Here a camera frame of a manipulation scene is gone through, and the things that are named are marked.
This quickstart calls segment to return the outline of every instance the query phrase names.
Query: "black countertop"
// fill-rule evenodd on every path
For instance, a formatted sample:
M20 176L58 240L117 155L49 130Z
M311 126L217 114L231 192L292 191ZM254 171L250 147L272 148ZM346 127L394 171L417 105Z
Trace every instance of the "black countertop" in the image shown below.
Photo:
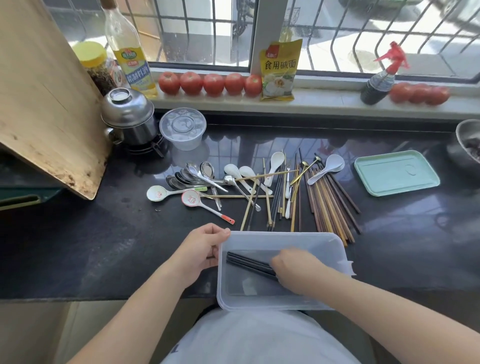
M346 161L336 177L362 211L356 218L363 234L355 235L356 243L346 248L357 279L387 290L480 288L480 182L446 155L449 134L444 132L453 130L454 123L373 120L362 124L423 130L414 132L247 125L331 128L358 125L355 120L254 115L213 115L207 120L204 140L194 153L171 149L165 159L132 158L117 147L94 201L63 191L44 204L0 212L0 300L128 298L189 231L208 222L228 226L204 209L185 207L179 195L152 203L145 197L148 187L166 186L165 176L179 171L187 160L209 160L217 176L229 163L260 172L262 157L283 149L291 159L299 147L306 161L313 159L314 152L322 157L338 153ZM354 170L355 159L408 149L428 159L441 185L379 198L369 195ZM213 201L203 202L214 207ZM232 229L238 230L246 201L222 202L222 212L237 221ZM265 230L264 211L256 214L252 230ZM315 231L306 193L302 223L302 231ZM289 231L289 227L289 221L282 220L276 230ZM184 297L215 294L216 269L209 269Z

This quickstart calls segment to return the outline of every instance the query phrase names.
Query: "red tomato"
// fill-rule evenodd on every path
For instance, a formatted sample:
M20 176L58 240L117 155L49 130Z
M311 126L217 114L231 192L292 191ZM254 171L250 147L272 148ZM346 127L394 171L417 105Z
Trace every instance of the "red tomato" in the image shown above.
M408 82L400 82L393 85L389 95L390 99L396 104L408 101L413 95L413 86Z
M225 88L232 95L240 95L245 85L245 80L240 73L231 73L225 78Z
M427 98L428 105L440 105L450 98L450 90L448 87L432 87L430 95Z
M262 78L256 74L251 74L245 81L245 94L255 97L262 92Z
M180 77L180 86L187 95L195 96L200 93L204 82L195 72L185 72Z
M159 79L160 90L169 95L176 95L180 90L180 80L173 72L163 72Z
M204 78L204 89L207 95L211 97L220 96L223 92L225 81L223 77L216 73L209 73Z
M431 89L427 84L413 85L413 95L408 100L412 104L421 104L427 100Z

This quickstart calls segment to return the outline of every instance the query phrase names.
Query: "yellow packet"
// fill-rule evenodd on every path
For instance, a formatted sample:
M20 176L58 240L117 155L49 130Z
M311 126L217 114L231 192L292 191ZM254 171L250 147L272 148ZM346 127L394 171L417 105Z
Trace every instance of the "yellow packet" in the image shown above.
M293 100L293 79L297 72L302 40L272 42L260 52L262 97L260 100Z

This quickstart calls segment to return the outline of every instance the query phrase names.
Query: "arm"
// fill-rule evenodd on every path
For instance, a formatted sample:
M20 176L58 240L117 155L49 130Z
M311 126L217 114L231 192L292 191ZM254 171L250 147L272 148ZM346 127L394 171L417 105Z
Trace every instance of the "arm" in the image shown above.
M271 265L282 285L345 315L403 364L480 363L480 334L444 315L352 279L303 250L282 250Z
M183 290L218 264L218 246L229 236L214 224L193 230L69 363L147 364Z

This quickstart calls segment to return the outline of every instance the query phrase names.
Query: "pot handle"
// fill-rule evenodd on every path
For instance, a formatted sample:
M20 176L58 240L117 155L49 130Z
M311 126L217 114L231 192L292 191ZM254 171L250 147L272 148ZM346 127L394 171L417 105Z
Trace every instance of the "pot handle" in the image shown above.
M121 142L123 142L122 139L119 139L115 135L113 128L106 128L104 130L104 133L105 133L105 137L107 137L107 139L111 141L113 144L120 144Z

